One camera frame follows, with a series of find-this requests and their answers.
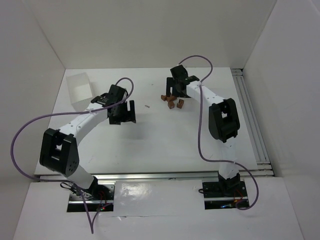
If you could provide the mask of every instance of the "robotic arm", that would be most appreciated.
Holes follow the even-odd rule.
[[[193,98],[200,103],[199,85],[196,76],[189,76],[187,70],[178,65],[170,69],[172,77],[166,79],[166,95],[177,98]],[[236,160],[235,137],[238,135],[240,122],[236,103],[232,98],[224,99],[205,86],[201,86],[203,107],[208,108],[208,128],[211,136],[218,140],[222,159]],[[231,191],[240,183],[239,170],[235,164],[222,162],[219,166],[218,179],[224,193]]]
[[[108,93],[95,97],[85,111],[68,124],[59,129],[47,129],[44,132],[40,159],[42,166],[60,173],[69,181],[79,186],[87,199],[99,199],[100,192],[105,196],[109,189],[98,184],[98,179],[88,173],[79,164],[78,145],[82,139],[99,123],[109,118],[111,125],[125,122],[136,123],[135,102],[129,101],[130,111],[126,102],[118,106],[91,112],[120,102],[127,96],[126,89],[111,85]]]

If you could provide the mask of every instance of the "white backdrop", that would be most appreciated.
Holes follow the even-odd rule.
[[[319,43],[320,1],[278,0],[244,68],[273,169],[284,176],[305,240],[320,236]]]
[[[51,113],[64,67],[20,0],[0,1],[0,233],[11,240],[30,181],[13,166],[10,143],[30,119]],[[17,140],[18,164],[32,174],[50,119],[28,127]]]
[[[276,0],[24,0],[66,69],[243,68]],[[190,67],[207,67],[193,61]]]

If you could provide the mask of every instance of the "purple cable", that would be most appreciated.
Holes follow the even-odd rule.
[[[110,109],[110,108],[113,108],[113,107],[116,107],[122,103],[124,103],[130,96],[131,94],[133,93],[134,91],[134,82],[128,78],[128,77],[122,77],[120,78],[115,85],[118,85],[118,83],[120,83],[122,80],[129,80],[130,83],[131,83],[131,91],[129,92],[129,94],[124,98],[122,99],[121,101],[115,103],[115,104],[112,104],[110,106],[106,106],[106,107],[102,107],[102,108],[99,108],[99,109],[95,109],[95,110],[92,110],[92,111],[74,111],[74,112],[59,112],[59,113],[51,113],[51,114],[46,114],[46,115],[42,115],[42,116],[38,116],[38,117],[35,117],[34,119],[28,121],[27,123],[25,123],[18,131],[17,133],[14,135],[13,139],[12,139],[12,142],[11,142],[11,146],[10,146],[10,155],[11,155],[11,160],[12,160],[12,163],[13,165],[15,166],[15,168],[18,170],[19,173],[21,173],[23,176],[31,179],[31,180],[37,180],[37,181],[40,181],[40,182],[68,182],[70,183],[70,181],[68,180],[52,180],[52,179],[40,179],[38,177],[35,177],[35,176],[31,176],[27,173],[25,173],[17,164],[17,161],[15,159],[15,155],[14,155],[14,148],[15,148],[15,143],[16,143],[16,140],[19,136],[19,134],[30,124],[32,124],[33,122],[37,121],[37,120],[40,120],[40,119],[44,119],[44,118],[48,118],[48,117],[53,117],[53,116],[63,116],[63,115],[82,115],[82,114],[89,114],[89,113],[95,113],[95,112],[99,112],[99,111],[103,111],[103,110],[106,110],[106,109]],[[83,196],[82,192],[81,192],[81,189],[80,187],[78,187],[76,184],[74,184],[77,188],[78,188],[78,191],[80,193],[80,196],[83,200],[83,204],[84,204],[84,208],[85,208],[85,212],[86,212],[86,215],[88,217],[88,220],[89,220],[89,224],[90,224],[90,228],[91,228],[91,233],[94,234],[94,226],[93,226],[93,222],[91,222],[91,218],[90,218],[90,215],[89,215],[89,211],[88,211],[88,206],[87,206],[87,203],[86,203],[86,200],[85,200],[85,197]]]
[[[204,80],[207,79],[207,77],[209,77],[209,76],[212,74],[212,71],[214,70],[214,66],[212,65],[212,62],[211,62],[208,58],[206,58],[205,56],[201,56],[201,55],[191,55],[191,56],[187,56],[186,58],[182,59],[182,60],[179,62],[178,65],[182,64],[185,60],[191,59],[191,58],[201,58],[201,59],[206,60],[206,61],[210,64],[210,67],[211,67],[210,72],[209,72],[204,78],[202,78],[202,80],[200,81],[200,82],[203,82]]]
[[[210,74],[212,73],[213,71],[213,65],[211,63],[211,61],[204,57],[204,56],[201,56],[201,55],[192,55],[192,56],[188,56],[186,57],[185,59],[183,59],[181,62],[179,62],[179,65],[181,63],[183,63],[185,60],[187,59],[190,59],[190,58],[194,58],[194,57],[198,57],[198,58],[202,58],[202,59],[205,59],[208,61],[208,63],[210,64],[211,66],[211,70],[209,72],[208,75],[206,75],[200,82],[202,83],[207,77],[210,76]],[[210,159],[207,159],[204,157],[204,155],[202,154],[202,151],[201,151],[201,127],[202,127],[202,115],[203,115],[203,106],[204,106],[204,99],[203,99],[203,90],[202,90],[202,85],[200,84],[199,85],[199,89],[200,89],[200,114],[199,114],[199,126],[198,126],[198,141],[197,141],[197,145],[198,145],[198,152],[199,152],[199,155],[200,157],[205,160],[206,162],[209,162],[209,163],[231,163],[231,164],[235,164],[235,165],[238,165],[240,166],[241,168],[243,168],[249,175],[250,177],[252,178],[254,184],[255,184],[255,188],[256,188],[256,196],[255,196],[255,199],[253,201],[253,203],[248,206],[248,207],[245,207],[245,208],[239,208],[238,207],[238,204],[240,204],[241,202],[243,201],[246,201],[246,200],[242,200],[242,201],[238,201],[236,204],[235,204],[235,207],[239,210],[248,210],[248,209],[251,209],[258,201],[258,198],[259,198],[259,186],[258,186],[258,183],[255,179],[255,177],[252,175],[252,173],[249,171],[249,169],[247,169],[245,166],[243,166],[242,164],[238,163],[238,162],[235,162],[235,161],[231,161],[231,160],[210,160]]]

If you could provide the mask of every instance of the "purple wire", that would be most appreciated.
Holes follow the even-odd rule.
[[[208,58],[206,58],[205,56],[201,56],[201,55],[191,55],[191,56],[187,56],[186,58],[182,59],[182,60],[179,62],[178,65],[182,64],[185,60],[191,59],[191,58],[201,58],[201,59],[206,60],[206,61],[210,64],[210,67],[211,67],[210,72],[209,72],[204,78],[202,78],[202,80],[200,81],[200,82],[203,82],[204,80],[206,80],[206,79],[211,75],[211,73],[212,73],[213,70],[214,70],[214,66],[212,65],[212,62],[211,62]]]
[[[63,116],[63,115],[83,115],[83,114],[89,114],[89,113],[95,113],[95,112],[99,112],[99,111],[103,111],[103,110],[106,110],[106,109],[110,109],[110,108],[113,108],[113,107],[116,107],[122,103],[124,103],[130,96],[131,94],[133,93],[134,91],[134,82],[128,78],[128,77],[122,77],[120,78],[115,85],[117,85],[118,83],[120,83],[122,80],[129,80],[130,83],[131,83],[131,91],[129,92],[129,94],[124,98],[122,99],[121,101],[115,103],[115,104],[112,104],[110,106],[106,106],[106,107],[102,107],[102,108],[99,108],[99,109],[95,109],[95,110],[92,110],[92,111],[74,111],[74,112],[59,112],[59,113],[51,113],[51,114],[46,114],[46,115],[42,115],[42,116],[38,116],[38,117],[35,117],[34,119],[28,121],[27,123],[25,123],[17,132],[16,134],[14,135],[13,139],[12,139],[12,142],[11,142],[11,146],[10,146],[10,155],[11,155],[11,160],[12,160],[12,163],[13,165],[15,166],[15,168],[18,170],[19,173],[21,173],[23,176],[31,179],[31,180],[37,180],[37,181],[40,181],[40,182],[68,182],[70,183],[70,181],[68,180],[53,180],[53,179],[40,179],[38,177],[35,177],[35,176],[31,176],[27,173],[25,173],[17,164],[17,161],[15,159],[15,155],[14,155],[14,148],[15,148],[15,143],[16,143],[16,140],[19,136],[19,134],[30,124],[32,124],[33,122],[37,121],[37,120],[40,120],[40,119],[44,119],[44,118],[48,118],[48,117],[54,117],[54,116]],[[85,212],[86,212],[86,215],[88,217],[88,221],[89,221],[89,224],[90,224],[90,228],[91,228],[91,233],[94,234],[94,226],[93,226],[93,222],[91,222],[91,218],[90,218],[90,215],[89,215],[89,211],[88,211],[88,206],[87,206],[87,203],[86,203],[86,199],[85,197],[83,196],[82,192],[81,192],[81,189],[80,187],[78,187],[76,184],[74,184],[77,188],[78,188],[78,191],[80,193],[80,196],[83,200],[83,204],[84,204],[84,209],[85,209]]]
[[[211,70],[209,72],[208,75],[206,75],[200,82],[202,83],[206,78],[208,78],[210,76],[210,74],[213,72],[213,65],[211,63],[211,61],[204,57],[204,56],[201,56],[201,55],[191,55],[191,56],[188,56],[186,58],[184,58],[182,61],[179,62],[179,65],[181,63],[183,63],[185,60],[187,59],[190,59],[190,58],[194,58],[194,57],[197,57],[197,58],[202,58],[202,59],[205,59],[207,60],[207,62],[210,64],[211,66]],[[259,186],[258,186],[258,183],[255,179],[255,177],[252,175],[252,173],[249,171],[249,169],[247,169],[245,166],[243,166],[242,164],[238,163],[238,162],[235,162],[235,161],[231,161],[231,160],[210,160],[210,159],[207,159],[204,157],[204,155],[202,154],[202,151],[201,151],[201,127],[202,127],[202,117],[203,117],[203,106],[204,106],[204,99],[203,99],[203,90],[202,90],[202,84],[199,85],[199,89],[200,89],[200,114],[199,114],[199,126],[198,126],[198,141],[197,141],[197,145],[198,145],[198,152],[199,152],[199,155],[200,157],[205,160],[206,162],[209,162],[209,163],[231,163],[231,164],[235,164],[235,165],[238,165],[240,166],[241,168],[243,168],[249,175],[250,177],[252,178],[254,184],[255,184],[255,188],[256,188],[256,196],[255,196],[255,199],[253,201],[253,203],[248,206],[248,207],[245,207],[245,208],[239,208],[238,207],[238,204],[240,204],[241,202],[243,201],[246,201],[246,200],[242,200],[242,201],[238,201],[236,204],[235,204],[235,207],[239,210],[248,210],[248,209],[251,209],[258,201],[258,198],[259,198]]]

